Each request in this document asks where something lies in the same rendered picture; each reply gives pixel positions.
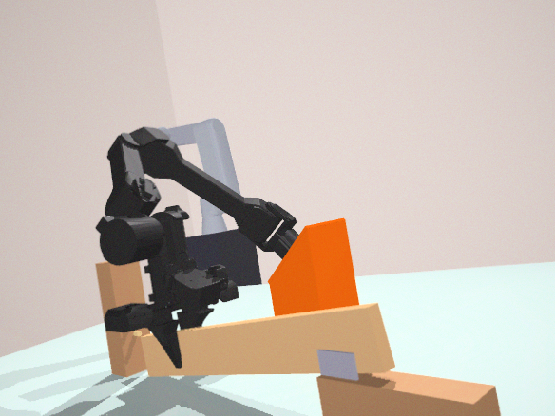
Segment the long wooden bed rail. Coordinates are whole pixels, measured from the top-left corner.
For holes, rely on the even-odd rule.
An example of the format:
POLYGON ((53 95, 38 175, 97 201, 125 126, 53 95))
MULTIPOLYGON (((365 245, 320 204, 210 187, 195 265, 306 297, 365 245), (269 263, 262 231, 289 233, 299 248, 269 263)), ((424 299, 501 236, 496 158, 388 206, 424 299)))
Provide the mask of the long wooden bed rail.
POLYGON ((395 367, 378 302, 178 330, 176 368, 151 333, 141 337, 149 377, 319 374, 317 350, 354 353, 358 373, 395 367))

